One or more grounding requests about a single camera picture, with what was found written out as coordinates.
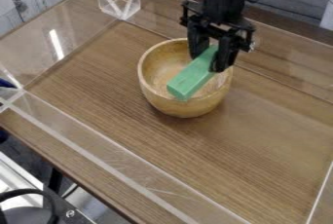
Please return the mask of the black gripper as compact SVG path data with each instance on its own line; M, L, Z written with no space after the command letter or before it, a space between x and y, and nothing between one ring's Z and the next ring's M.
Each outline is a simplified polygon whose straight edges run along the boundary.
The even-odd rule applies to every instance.
M256 0L202 0L182 3L181 24L187 28L193 59L209 48L210 39L218 41L210 70L223 72L233 64L239 50L253 48L254 25L243 17L245 4Z

